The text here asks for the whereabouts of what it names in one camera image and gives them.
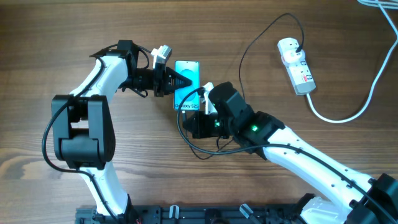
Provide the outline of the blue screen smartphone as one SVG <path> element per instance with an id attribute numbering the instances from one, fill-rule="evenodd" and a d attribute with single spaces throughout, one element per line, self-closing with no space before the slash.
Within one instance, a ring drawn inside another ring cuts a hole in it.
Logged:
<path id="1" fill-rule="evenodd" d="M 190 79 L 192 84 L 175 91 L 174 109 L 178 110 L 181 101 L 193 90 L 200 87 L 200 63 L 198 61 L 177 60 L 175 71 Z M 181 110 L 197 111 L 200 109 L 200 97 L 198 93 L 190 95 L 183 103 Z"/>

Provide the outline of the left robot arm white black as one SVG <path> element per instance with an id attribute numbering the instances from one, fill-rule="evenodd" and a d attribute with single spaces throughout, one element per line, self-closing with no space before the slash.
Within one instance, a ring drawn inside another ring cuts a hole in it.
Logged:
<path id="1" fill-rule="evenodd" d="M 83 83 L 52 100 L 52 118 L 43 136 L 42 154 L 55 170 L 79 174 L 95 199 L 89 216 L 96 223 L 135 223 L 139 214 L 122 188 L 112 159 L 116 138 L 109 104 L 117 90 L 147 97 L 174 93 L 192 81 L 166 66 L 172 49 L 147 50 L 119 40 L 92 54 L 96 64 Z"/>

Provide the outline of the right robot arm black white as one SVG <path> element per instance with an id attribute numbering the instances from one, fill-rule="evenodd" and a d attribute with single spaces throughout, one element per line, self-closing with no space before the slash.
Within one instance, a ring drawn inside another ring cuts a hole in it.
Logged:
<path id="1" fill-rule="evenodd" d="M 397 180 L 378 179 L 339 163 L 311 146 L 283 122 L 262 111 L 254 112 L 230 82 L 207 83 L 187 93 L 177 107 L 185 109 L 191 97 L 203 98 L 209 111 L 196 110 L 179 131 L 193 138 L 232 137 L 238 148 L 209 151 L 183 140 L 193 150 L 210 156 L 247 152 L 284 167 L 322 193 L 306 196 L 298 207 L 304 223 L 397 223 Z"/>

